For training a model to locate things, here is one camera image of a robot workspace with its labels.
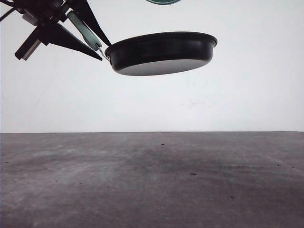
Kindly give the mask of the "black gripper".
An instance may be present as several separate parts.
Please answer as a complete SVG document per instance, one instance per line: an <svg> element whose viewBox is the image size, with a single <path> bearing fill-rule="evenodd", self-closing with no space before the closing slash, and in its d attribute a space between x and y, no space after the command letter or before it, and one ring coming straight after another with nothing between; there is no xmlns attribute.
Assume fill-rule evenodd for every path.
<svg viewBox="0 0 304 228"><path fill-rule="evenodd" d="M12 7L3 15L4 18L12 12L17 11L22 15L22 18L25 21L36 27L26 41L24 41L20 48L15 52L15 57L19 60L27 60L40 45L41 41L38 39L39 28L51 21L56 23L65 21L67 19L66 11L69 7L79 15L80 19L107 46L112 45L99 26L87 0L5 0L3 3ZM49 43L81 52L100 61L103 60L96 51L88 45L85 45L60 24L51 24L48 29L51 33L48 38Z"/></svg>

